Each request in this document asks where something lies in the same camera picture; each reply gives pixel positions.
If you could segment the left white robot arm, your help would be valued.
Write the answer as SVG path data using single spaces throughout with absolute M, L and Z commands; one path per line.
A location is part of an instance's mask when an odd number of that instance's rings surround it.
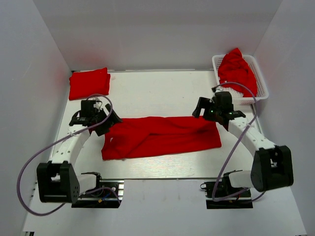
M 37 166 L 39 198 L 43 203 L 74 204 L 85 194 L 99 196 L 104 184 L 97 172 L 78 174 L 74 170 L 77 158 L 85 142 L 94 132 L 105 135 L 122 119 L 113 110 L 111 102 L 103 105 L 94 98 L 82 100 L 81 109 L 69 122 L 68 133 L 59 149 L 46 163 Z

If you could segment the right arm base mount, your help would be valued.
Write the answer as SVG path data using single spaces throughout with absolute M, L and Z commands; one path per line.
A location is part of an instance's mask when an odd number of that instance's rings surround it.
M 215 198 L 225 198 L 226 196 L 233 195 L 231 198 L 226 198 L 222 201 L 215 202 L 212 199 L 212 192 L 215 186 L 215 181 L 203 182 L 200 189 L 205 192 L 206 208 L 207 209 L 252 209 L 252 195 L 250 190 L 238 193 L 244 188 L 231 187 L 227 182 L 219 182 Z

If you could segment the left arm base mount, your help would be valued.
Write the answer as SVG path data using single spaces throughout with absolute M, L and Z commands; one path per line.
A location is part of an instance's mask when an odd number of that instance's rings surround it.
M 72 204 L 72 208 L 95 208 L 117 209 L 123 200 L 124 195 L 123 180 L 105 180 L 99 181 L 99 186 L 93 190 L 80 196 L 76 203 Z

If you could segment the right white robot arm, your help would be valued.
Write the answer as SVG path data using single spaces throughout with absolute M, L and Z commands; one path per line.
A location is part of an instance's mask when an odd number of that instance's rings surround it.
M 216 92 L 212 98 L 200 97 L 192 115 L 222 125 L 238 139 L 233 150 L 243 144 L 253 157 L 249 171 L 224 173 L 225 166 L 221 168 L 217 180 L 226 179 L 222 184 L 226 195 L 234 196 L 240 188 L 264 192 L 293 185 L 289 147 L 279 146 L 265 138 L 252 126 L 253 120 L 248 120 L 243 112 L 234 110 L 229 92 Z

